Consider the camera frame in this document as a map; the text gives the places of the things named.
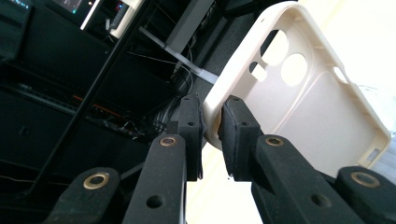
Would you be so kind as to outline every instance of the oval hole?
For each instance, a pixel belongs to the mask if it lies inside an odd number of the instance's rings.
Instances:
[[[283,62],[280,73],[286,84],[295,86],[305,77],[306,69],[305,57],[302,54],[292,54]]]
[[[264,81],[267,78],[267,72],[265,69],[256,62],[251,63],[248,70],[250,74],[259,81]]]
[[[271,65],[279,64],[288,52],[289,42],[281,30],[273,30],[262,43],[262,59]]]
[[[339,67],[334,67],[332,70],[337,75],[338,79],[340,79],[340,81],[347,83],[346,76],[344,76],[343,72]]]

